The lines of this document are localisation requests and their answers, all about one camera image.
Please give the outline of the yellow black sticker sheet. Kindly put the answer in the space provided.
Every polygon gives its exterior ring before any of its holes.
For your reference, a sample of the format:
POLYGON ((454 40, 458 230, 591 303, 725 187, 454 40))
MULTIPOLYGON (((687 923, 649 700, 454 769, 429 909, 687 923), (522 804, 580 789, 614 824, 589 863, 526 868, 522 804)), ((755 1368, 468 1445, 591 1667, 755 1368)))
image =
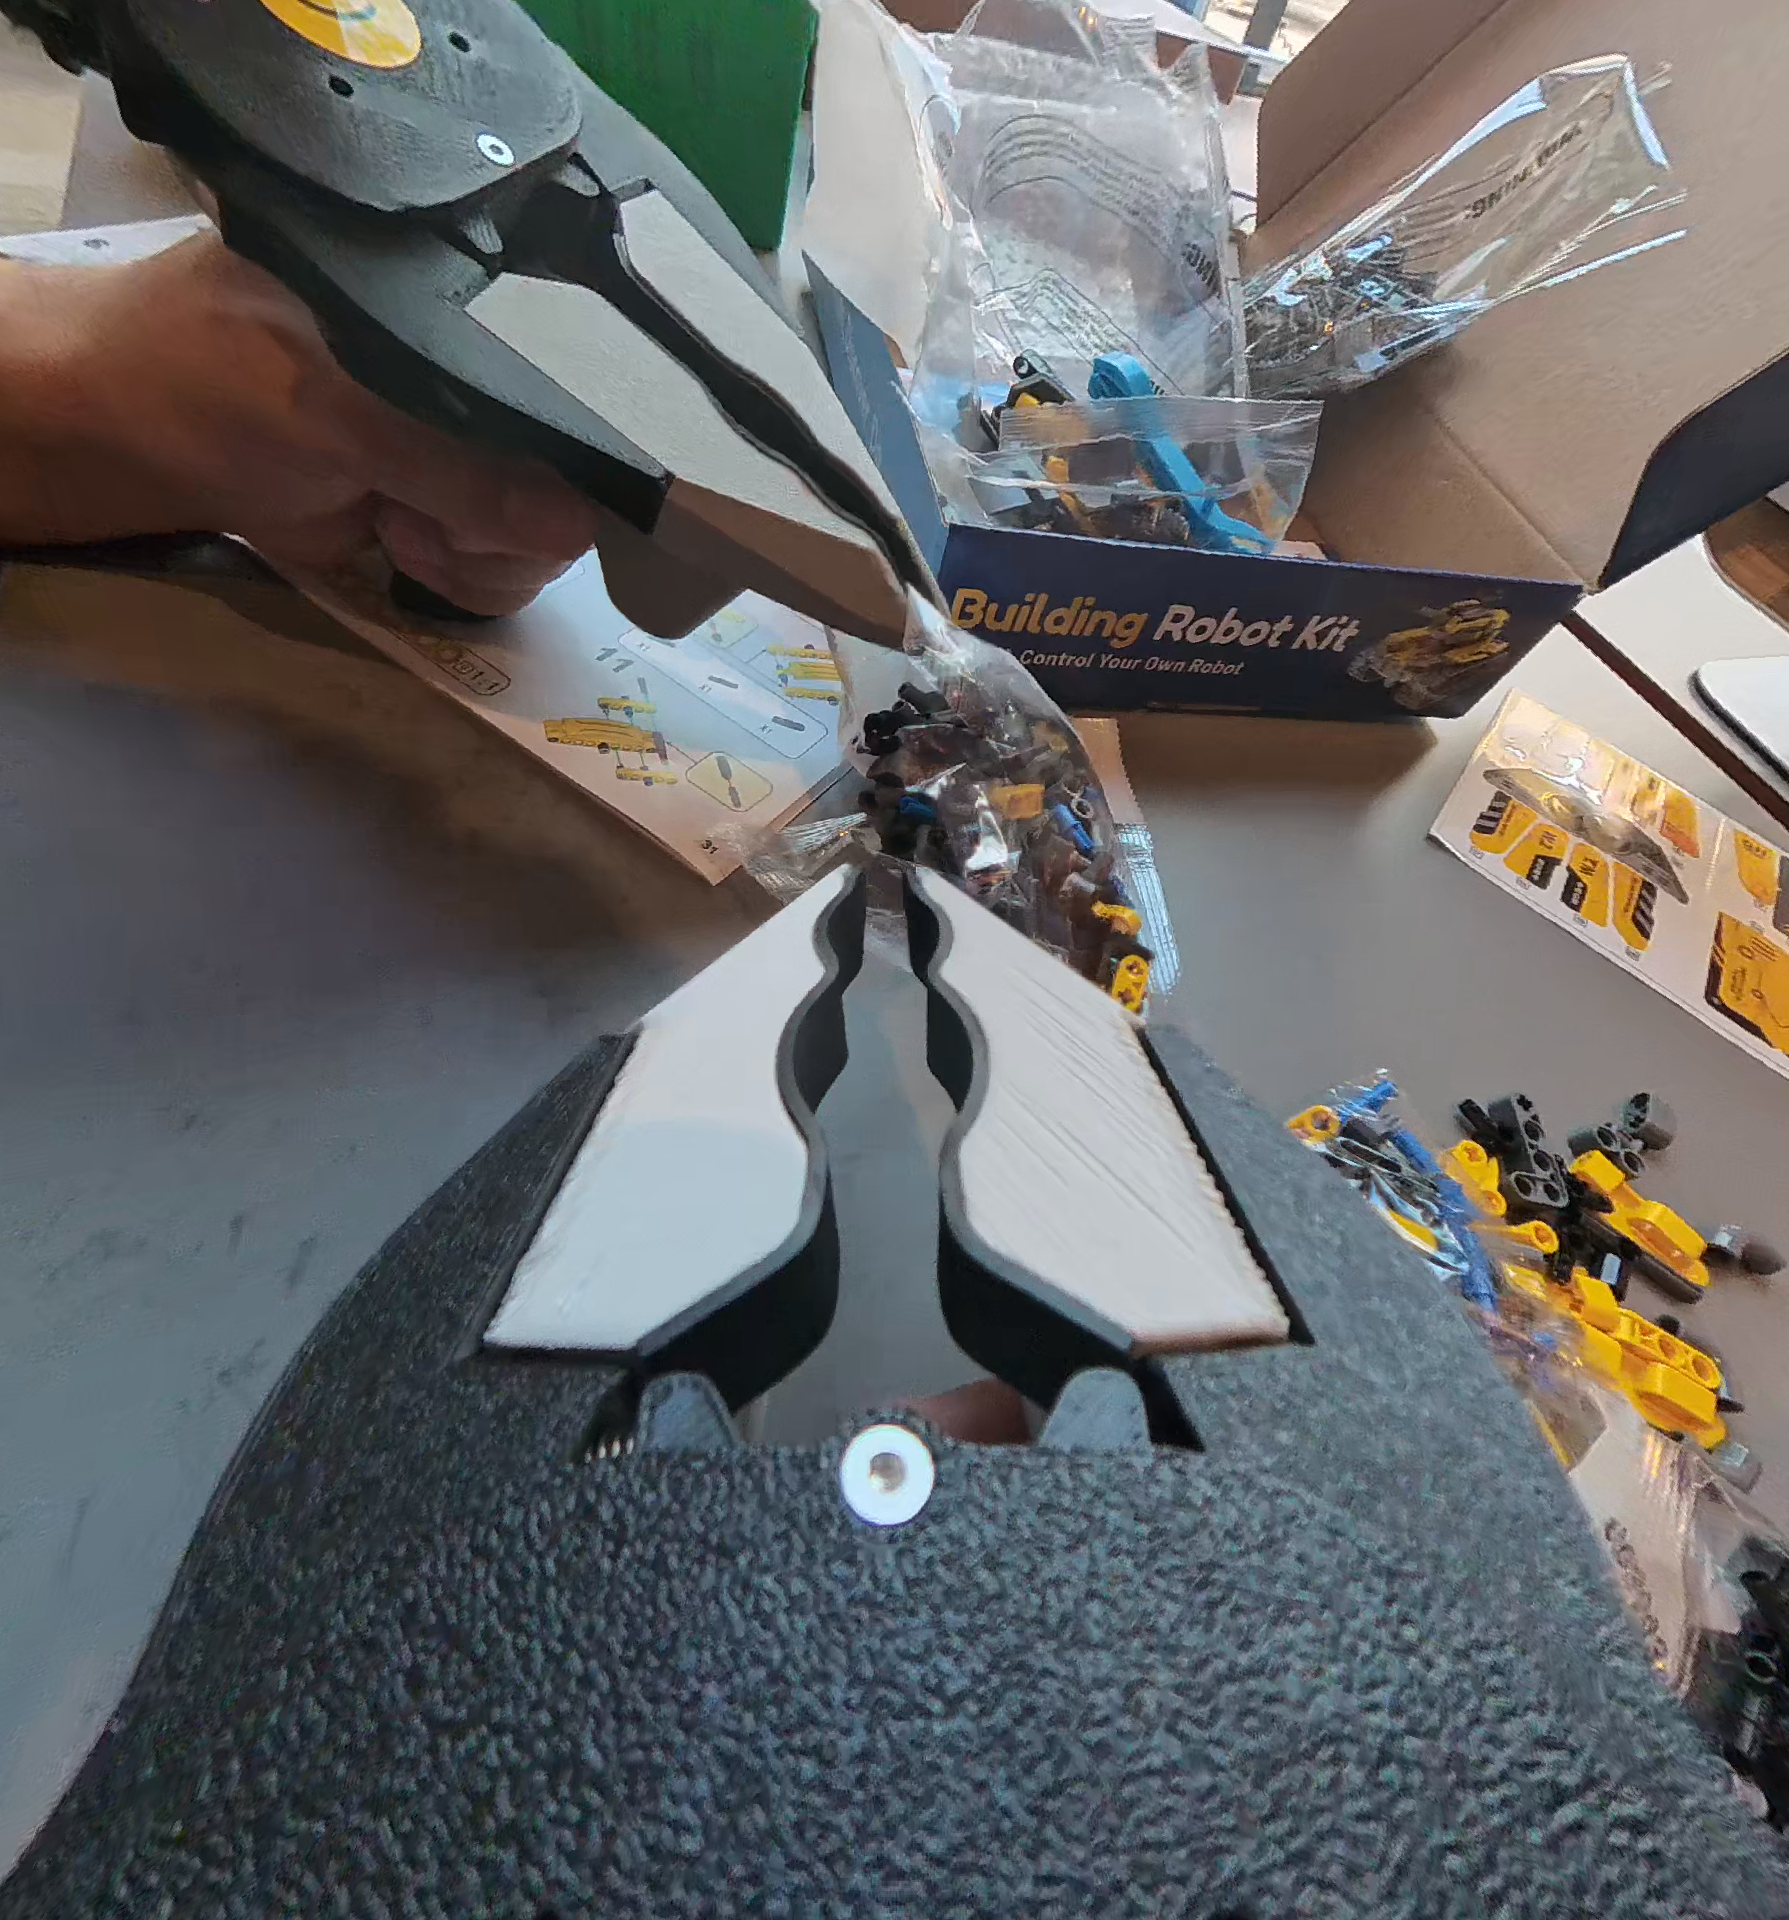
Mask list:
POLYGON ((1789 1082, 1789 854, 1514 691, 1435 845, 1789 1082))

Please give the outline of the clear bag of yellow parts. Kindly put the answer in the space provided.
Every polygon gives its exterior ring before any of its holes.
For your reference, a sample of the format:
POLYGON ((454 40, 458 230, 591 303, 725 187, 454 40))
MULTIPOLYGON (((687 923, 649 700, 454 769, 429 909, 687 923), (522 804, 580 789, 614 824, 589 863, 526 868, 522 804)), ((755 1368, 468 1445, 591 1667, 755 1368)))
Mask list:
POLYGON ((1789 1837, 1789 1529, 1628 1407, 1569 1481, 1654 1670, 1789 1837))

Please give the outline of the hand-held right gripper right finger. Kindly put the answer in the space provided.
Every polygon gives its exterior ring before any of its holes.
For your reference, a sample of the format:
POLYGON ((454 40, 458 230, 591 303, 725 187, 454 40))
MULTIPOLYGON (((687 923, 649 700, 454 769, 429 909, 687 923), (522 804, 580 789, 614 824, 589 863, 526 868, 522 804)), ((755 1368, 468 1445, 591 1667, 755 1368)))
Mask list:
POLYGON ((904 906, 955 1105, 936 1261, 955 1342, 1032 1406, 1101 1368, 1169 1406, 1165 1361, 1289 1342, 1140 1020, 936 874, 904 906))

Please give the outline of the pile of loose toy parts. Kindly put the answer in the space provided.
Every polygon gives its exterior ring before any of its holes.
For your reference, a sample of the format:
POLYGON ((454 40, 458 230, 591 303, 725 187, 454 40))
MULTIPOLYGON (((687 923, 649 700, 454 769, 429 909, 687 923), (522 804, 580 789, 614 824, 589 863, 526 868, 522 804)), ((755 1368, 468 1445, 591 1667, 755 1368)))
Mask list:
POLYGON ((1520 1091, 1467 1099, 1454 1139, 1435 1146, 1409 1125, 1399 1087, 1378 1078, 1330 1091, 1292 1114, 1289 1132, 1526 1354, 1524 1369, 1533 1356, 1576 1359, 1649 1427, 1752 1486, 1758 1467, 1731 1434, 1742 1402, 1722 1361, 1632 1287, 1694 1307, 1716 1272, 1766 1279, 1782 1258, 1739 1228, 1703 1233, 1641 1190, 1649 1153, 1675 1138, 1653 1093, 1567 1138, 1520 1091))

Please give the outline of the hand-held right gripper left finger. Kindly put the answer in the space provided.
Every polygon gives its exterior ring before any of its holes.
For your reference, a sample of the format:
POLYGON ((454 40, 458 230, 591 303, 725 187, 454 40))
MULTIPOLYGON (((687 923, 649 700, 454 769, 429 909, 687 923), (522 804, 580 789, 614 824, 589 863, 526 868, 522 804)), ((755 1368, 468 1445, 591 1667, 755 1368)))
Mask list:
POLYGON ((514 1265, 483 1346, 760 1396, 822 1342, 838 1078, 866 877, 838 871, 660 1001, 514 1265))

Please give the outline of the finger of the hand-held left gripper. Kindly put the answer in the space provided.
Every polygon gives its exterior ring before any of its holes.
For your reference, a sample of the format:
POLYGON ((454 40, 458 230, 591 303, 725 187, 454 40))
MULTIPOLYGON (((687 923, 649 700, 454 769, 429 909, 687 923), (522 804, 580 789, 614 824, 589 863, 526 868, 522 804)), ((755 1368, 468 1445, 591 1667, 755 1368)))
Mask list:
POLYGON ((622 287, 607 303, 696 374, 742 434, 880 545, 907 604, 942 604, 907 520, 784 313, 658 192, 619 206, 614 259, 622 287))
POLYGON ((652 534, 599 543, 635 624, 679 636, 752 592, 862 640, 904 638, 907 589, 880 545, 598 293, 505 273, 466 313, 668 474, 652 534))

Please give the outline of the clear bag of dark parts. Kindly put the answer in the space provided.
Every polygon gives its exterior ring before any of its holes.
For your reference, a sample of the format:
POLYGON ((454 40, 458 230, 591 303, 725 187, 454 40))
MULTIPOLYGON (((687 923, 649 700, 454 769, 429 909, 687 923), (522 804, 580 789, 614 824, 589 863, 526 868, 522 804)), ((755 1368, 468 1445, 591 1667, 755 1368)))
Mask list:
POLYGON ((931 871, 1135 1015, 1178 980, 1147 831, 1027 667, 910 595, 899 650, 832 638, 841 777, 738 862, 785 903, 843 865, 931 871))

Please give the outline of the green box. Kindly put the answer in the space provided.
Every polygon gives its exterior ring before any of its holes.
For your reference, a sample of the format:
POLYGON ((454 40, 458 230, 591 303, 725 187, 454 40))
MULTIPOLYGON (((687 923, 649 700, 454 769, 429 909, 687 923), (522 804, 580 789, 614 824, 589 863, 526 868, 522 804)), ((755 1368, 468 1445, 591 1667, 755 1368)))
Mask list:
POLYGON ((526 13, 690 169, 755 252, 779 247, 809 3, 527 3, 526 13))

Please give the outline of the person's left hand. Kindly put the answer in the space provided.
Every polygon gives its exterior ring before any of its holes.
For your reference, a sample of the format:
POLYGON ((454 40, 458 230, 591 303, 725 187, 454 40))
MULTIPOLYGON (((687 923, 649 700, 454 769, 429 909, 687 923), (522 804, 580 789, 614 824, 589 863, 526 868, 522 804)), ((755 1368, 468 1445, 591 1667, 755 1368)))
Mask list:
POLYGON ((569 483, 365 391, 218 240, 22 279, 46 325, 48 540, 218 531, 311 570, 381 554, 475 614, 520 611, 594 545, 569 483))

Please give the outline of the clear bag with blue part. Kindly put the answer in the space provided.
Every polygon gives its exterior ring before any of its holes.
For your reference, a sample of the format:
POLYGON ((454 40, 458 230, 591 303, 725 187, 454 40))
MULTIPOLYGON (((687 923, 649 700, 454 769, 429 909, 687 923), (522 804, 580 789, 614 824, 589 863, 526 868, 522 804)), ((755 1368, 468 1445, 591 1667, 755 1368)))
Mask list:
POLYGON ((915 379, 943 516, 989 529, 1270 556, 1317 455, 1318 402, 1161 391, 1134 355, 1018 352, 1002 379, 915 379))

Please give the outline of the large clear plastic bag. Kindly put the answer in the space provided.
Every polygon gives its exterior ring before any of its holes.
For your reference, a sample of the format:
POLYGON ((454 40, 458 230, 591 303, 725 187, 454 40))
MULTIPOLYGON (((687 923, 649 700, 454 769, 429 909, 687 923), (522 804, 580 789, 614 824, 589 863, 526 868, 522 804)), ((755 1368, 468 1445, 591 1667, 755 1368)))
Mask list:
POLYGON ((949 425, 1028 355, 1089 391, 1243 398, 1236 244, 1209 57, 1125 4, 977 4, 919 33, 818 4, 801 244, 949 425))

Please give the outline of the blue robot kit box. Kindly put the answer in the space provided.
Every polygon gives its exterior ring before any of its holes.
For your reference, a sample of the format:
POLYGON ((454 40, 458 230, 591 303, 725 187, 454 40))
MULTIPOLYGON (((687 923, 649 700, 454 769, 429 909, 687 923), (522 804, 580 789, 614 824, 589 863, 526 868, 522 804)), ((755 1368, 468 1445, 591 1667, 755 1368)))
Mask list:
POLYGON ((1593 56, 1686 200, 1656 252, 1530 294, 1326 403, 1300 508, 1331 558, 942 520, 900 394, 923 194, 904 130, 806 241, 846 413, 960 627, 1079 712, 1457 716, 1587 592, 1789 483, 1789 4, 1345 4, 1270 83, 1252 252, 1306 252, 1514 85, 1593 56))

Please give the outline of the clear bag of tiny parts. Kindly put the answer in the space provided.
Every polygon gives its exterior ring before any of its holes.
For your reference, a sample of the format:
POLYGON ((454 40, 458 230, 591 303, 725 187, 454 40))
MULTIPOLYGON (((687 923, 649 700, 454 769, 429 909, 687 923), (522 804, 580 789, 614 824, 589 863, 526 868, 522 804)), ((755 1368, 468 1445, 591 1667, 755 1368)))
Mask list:
POLYGON ((1686 194, 1649 89, 1626 56, 1551 67, 1331 232, 1252 269, 1251 396, 1350 394, 1508 300, 1681 240, 1686 194))

